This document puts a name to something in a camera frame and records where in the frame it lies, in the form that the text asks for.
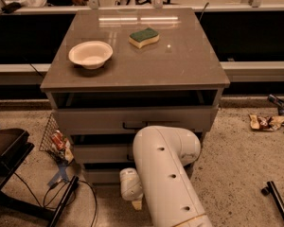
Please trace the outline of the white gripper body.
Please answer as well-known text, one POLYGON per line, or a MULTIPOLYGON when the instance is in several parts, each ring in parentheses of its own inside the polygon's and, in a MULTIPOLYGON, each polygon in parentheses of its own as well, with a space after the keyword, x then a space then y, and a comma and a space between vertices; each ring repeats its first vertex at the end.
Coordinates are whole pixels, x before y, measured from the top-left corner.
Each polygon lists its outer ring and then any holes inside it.
POLYGON ((124 168, 119 173, 120 192, 125 201, 140 201, 143 189, 135 168, 124 168))

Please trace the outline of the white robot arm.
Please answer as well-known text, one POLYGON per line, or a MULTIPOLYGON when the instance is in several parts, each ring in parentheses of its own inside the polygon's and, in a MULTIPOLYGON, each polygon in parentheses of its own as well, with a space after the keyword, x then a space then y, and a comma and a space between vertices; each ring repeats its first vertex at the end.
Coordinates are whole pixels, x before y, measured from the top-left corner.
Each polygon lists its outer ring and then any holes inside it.
POLYGON ((154 227, 213 227, 184 166, 201 152, 198 137, 182 128, 149 126, 133 139, 134 168, 119 173, 124 200, 148 205, 154 227))

